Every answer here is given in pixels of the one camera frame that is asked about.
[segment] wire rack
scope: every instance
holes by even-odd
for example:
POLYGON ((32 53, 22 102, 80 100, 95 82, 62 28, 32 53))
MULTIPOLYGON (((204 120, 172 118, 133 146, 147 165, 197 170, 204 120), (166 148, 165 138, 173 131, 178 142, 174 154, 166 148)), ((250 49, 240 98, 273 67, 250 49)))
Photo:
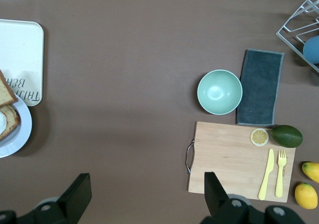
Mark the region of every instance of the wire rack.
POLYGON ((319 0, 312 2, 306 0, 288 18, 276 35, 282 39, 293 51, 306 61, 317 73, 317 65, 309 62, 302 53, 305 42, 319 35, 319 0))

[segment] white plate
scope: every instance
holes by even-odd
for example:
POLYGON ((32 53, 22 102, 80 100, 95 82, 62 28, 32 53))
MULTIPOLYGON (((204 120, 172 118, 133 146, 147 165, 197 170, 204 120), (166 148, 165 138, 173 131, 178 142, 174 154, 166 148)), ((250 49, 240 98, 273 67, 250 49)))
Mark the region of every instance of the white plate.
POLYGON ((32 21, 0 19, 0 69, 27 106, 42 100, 44 31, 32 21))
POLYGON ((23 100, 15 95, 18 101, 12 106, 18 111, 21 123, 6 138, 0 141, 0 158, 7 157, 21 149, 31 134, 32 118, 23 100))

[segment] towel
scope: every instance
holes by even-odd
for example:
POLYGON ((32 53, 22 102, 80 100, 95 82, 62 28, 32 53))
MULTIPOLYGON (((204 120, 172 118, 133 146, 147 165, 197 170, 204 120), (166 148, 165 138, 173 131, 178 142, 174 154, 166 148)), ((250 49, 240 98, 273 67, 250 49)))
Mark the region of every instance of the towel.
POLYGON ((284 53, 248 49, 240 77, 243 97, 237 123, 274 125, 275 103, 284 53))

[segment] plate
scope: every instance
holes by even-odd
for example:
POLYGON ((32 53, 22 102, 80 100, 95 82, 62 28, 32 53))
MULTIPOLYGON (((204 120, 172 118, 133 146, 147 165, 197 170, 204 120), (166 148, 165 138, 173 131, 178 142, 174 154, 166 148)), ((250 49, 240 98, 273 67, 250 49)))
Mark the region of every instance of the plate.
POLYGON ((7 157, 21 149, 31 134, 32 118, 24 101, 17 95, 18 101, 12 106, 18 111, 21 123, 6 138, 0 141, 0 158, 7 157))

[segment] wooden cutting board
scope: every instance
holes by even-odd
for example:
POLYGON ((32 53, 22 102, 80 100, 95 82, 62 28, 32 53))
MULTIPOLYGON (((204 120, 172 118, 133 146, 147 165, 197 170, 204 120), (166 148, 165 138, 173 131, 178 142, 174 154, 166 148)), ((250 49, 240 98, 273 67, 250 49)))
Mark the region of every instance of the wooden cutting board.
POLYGON ((265 200, 287 202, 295 157, 295 148, 277 145, 272 138, 258 147, 250 141, 256 127, 197 122, 194 159, 189 175, 188 191, 204 193, 204 173, 214 172, 227 194, 237 194, 248 199, 258 199, 265 174, 269 149, 274 150, 275 165, 270 173, 265 200), (283 196, 275 196, 278 173, 278 151, 284 149, 287 164, 284 168, 283 196))

